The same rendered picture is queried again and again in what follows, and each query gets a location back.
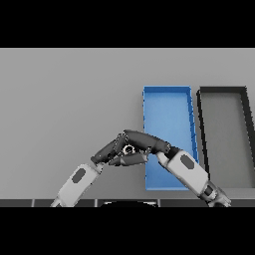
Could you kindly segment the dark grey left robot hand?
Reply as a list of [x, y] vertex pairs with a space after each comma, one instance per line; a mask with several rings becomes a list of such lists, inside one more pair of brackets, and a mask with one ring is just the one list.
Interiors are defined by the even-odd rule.
[[91, 161], [94, 165], [99, 165], [100, 163], [108, 163], [114, 166], [127, 165], [123, 153], [123, 148], [127, 145], [127, 140], [127, 135], [124, 132], [120, 133], [116, 139], [92, 156]]

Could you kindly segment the blue bin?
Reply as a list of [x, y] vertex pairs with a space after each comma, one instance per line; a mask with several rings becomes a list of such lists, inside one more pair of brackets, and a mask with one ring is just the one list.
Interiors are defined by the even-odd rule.
[[[144, 86], [142, 96], [143, 131], [184, 149], [199, 162], [191, 87]], [[168, 191], [186, 187], [151, 154], [145, 165], [145, 189]]]

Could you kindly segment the dark grey bin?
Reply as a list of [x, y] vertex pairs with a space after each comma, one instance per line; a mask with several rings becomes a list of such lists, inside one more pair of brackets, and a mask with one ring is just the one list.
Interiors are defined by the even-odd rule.
[[200, 87], [196, 95], [210, 180], [223, 188], [255, 188], [255, 129], [247, 88]]

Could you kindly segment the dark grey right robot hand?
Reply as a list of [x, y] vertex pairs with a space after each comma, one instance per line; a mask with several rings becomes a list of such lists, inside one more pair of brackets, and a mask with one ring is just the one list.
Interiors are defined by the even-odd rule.
[[150, 154], [159, 152], [167, 159], [172, 159], [180, 151], [179, 147], [148, 133], [130, 129], [125, 129], [124, 133], [127, 135], [127, 145], [134, 147], [134, 153], [124, 154], [127, 165], [123, 166], [147, 163]]

